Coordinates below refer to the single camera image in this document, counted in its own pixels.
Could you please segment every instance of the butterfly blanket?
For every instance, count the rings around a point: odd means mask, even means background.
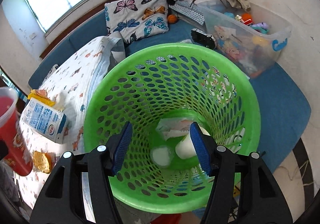
[[[166,0],[121,0],[105,4],[108,35],[119,32],[125,44],[165,33],[168,4]]]

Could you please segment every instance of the patterned bedsheet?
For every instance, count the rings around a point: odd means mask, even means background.
[[[97,37],[78,50],[42,84],[40,89],[46,89],[49,98],[63,100],[64,113],[69,124],[64,132],[63,144],[57,144],[34,133],[28,125],[20,121],[22,136],[30,152],[48,152],[52,155],[54,164],[67,150],[74,154],[84,152],[85,112],[94,90],[112,67],[111,50],[124,51],[122,40]],[[34,207],[48,176],[35,169],[26,177],[16,175],[22,198],[31,208]]]

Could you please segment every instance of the orange toy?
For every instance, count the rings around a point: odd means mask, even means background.
[[[241,22],[247,26],[253,24],[252,16],[250,13],[244,13],[242,16]]]
[[[167,20],[169,24],[175,24],[178,21],[178,17],[173,14],[170,14],[167,17]]]

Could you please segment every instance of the plastic cup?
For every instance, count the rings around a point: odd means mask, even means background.
[[[32,158],[19,127],[16,104],[18,93],[9,87],[0,87],[0,139],[9,153],[4,161],[19,175],[27,176],[33,167]]]

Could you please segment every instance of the green laundry basket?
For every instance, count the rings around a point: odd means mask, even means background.
[[[254,90],[241,70],[215,51],[186,43],[156,45],[134,53],[106,75],[87,109],[84,146],[89,152],[119,133],[125,121],[132,123],[123,167],[109,178],[117,199],[155,213],[206,205],[213,178],[196,157],[176,160],[167,169],[150,158],[150,150],[161,142],[155,131],[159,120],[188,116],[233,152],[248,155],[258,147],[260,111]]]

